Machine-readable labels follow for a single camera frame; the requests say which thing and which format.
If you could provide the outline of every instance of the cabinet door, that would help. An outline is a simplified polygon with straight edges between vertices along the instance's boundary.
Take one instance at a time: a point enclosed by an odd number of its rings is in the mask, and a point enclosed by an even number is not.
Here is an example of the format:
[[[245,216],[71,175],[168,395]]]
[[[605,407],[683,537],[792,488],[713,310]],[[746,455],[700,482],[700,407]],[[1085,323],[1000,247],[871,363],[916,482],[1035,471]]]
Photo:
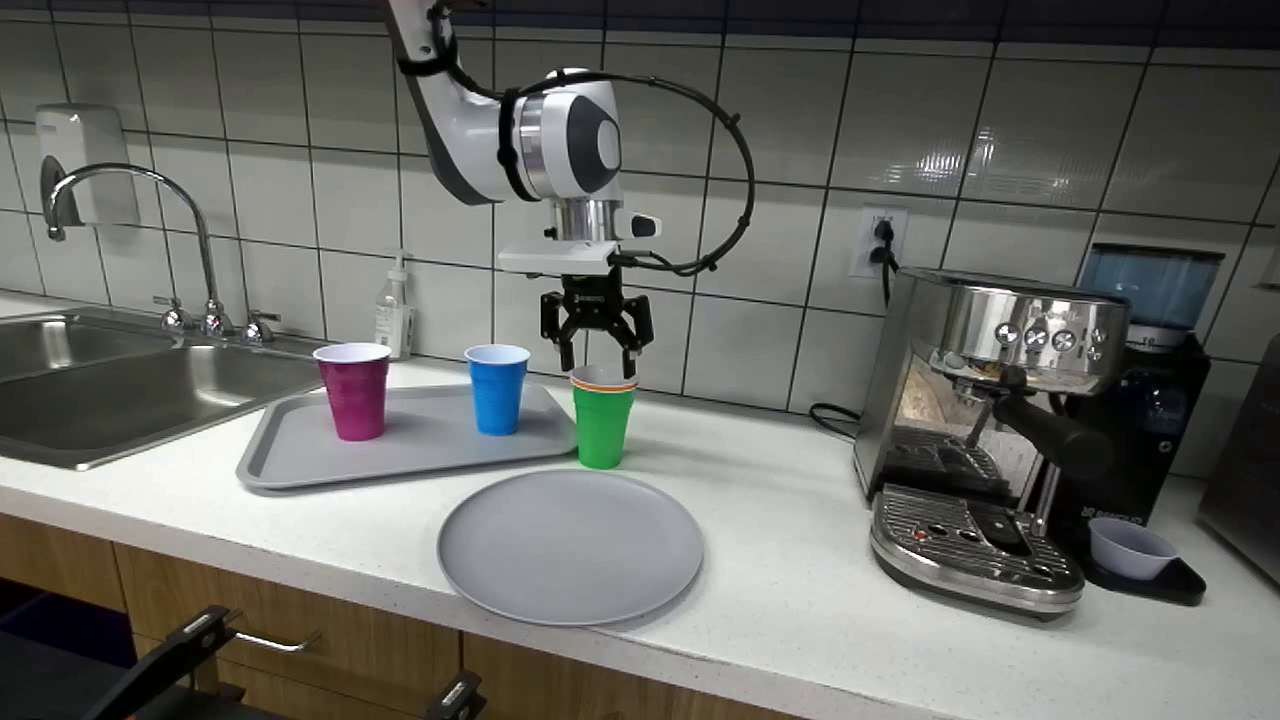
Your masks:
[[[463,635],[463,667],[480,676],[483,720],[776,720],[766,707],[480,635]]]
[[[219,682],[280,718],[419,718],[458,676],[461,635],[449,628],[137,547],[119,547],[115,566],[139,651],[209,603],[239,611],[245,633],[304,644],[274,651],[232,641],[216,658]]]
[[[124,611],[113,544],[0,516],[0,578]]]

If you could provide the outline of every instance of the kitchen counter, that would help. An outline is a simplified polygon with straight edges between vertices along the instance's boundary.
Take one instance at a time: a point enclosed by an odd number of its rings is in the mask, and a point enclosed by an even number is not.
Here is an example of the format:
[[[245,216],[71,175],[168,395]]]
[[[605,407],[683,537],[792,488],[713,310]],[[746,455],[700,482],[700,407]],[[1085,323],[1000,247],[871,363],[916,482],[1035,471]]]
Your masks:
[[[458,381],[458,367],[392,367],[398,389]],[[437,566],[449,512],[523,467],[257,498],[236,482],[257,421],[91,471],[0,460],[0,512],[792,718],[1241,720],[1280,707],[1280,597],[1191,526],[1191,486],[1167,488],[1154,526],[1208,582],[1199,607],[1089,589],[1072,617],[1035,624],[888,582],[870,553],[848,441],[792,418],[641,395],[624,471],[700,520],[709,566],[641,628],[569,633],[463,603]]]

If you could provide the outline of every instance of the blue object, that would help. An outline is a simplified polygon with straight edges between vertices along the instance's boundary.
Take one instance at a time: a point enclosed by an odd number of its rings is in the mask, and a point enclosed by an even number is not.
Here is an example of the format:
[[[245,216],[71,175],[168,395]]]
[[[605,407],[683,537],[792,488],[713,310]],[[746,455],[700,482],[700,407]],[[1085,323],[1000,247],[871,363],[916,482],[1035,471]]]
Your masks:
[[[530,352],[517,345],[483,345],[483,349],[474,349],[469,360],[474,360],[476,427],[483,437],[517,437]]]
[[[1213,253],[1096,246],[1089,253],[1081,289],[1123,297],[1134,323],[1191,332],[1220,261],[1225,256]]]

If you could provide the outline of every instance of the stainless steel sink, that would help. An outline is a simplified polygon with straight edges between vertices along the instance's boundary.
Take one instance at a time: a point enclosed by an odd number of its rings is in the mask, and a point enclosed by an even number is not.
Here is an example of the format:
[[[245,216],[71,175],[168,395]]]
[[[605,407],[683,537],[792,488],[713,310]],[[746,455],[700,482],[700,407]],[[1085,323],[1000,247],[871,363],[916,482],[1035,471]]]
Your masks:
[[[304,389],[311,360],[216,345],[0,381],[0,455],[91,467]]]
[[[110,311],[18,315],[0,320],[0,381],[163,352],[168,345],[155,323]]]

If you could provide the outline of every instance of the soap dispenser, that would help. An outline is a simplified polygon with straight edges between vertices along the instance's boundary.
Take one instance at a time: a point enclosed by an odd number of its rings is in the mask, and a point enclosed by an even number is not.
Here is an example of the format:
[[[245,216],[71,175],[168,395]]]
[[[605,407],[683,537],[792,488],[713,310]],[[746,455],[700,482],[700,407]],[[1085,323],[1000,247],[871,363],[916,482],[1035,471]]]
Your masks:
[[[378,345],[383,345],[392,357],[414,352],[414,278],[405,267],[405,253],[398,256],[381,297],[378,297]]]

